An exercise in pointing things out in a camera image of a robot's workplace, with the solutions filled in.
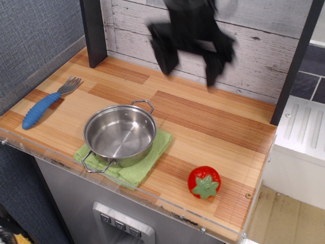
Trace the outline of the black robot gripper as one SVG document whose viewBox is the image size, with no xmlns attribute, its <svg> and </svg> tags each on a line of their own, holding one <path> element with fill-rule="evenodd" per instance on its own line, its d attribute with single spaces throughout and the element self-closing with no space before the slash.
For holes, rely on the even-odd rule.
<svg viewBox="0 0 325 244">
<path fill-rule="evenodd" d="M 147 25 L 162 73 L 170 75 L 179 64 L 179 50 L 194 53 L 204 58 L 207 86 L 213 86 L 225 62 L 232 62 L 235 42 L 214 19 L 215 1 L 165 1 L 165 5 L 170 21 Z"/>
</svg>

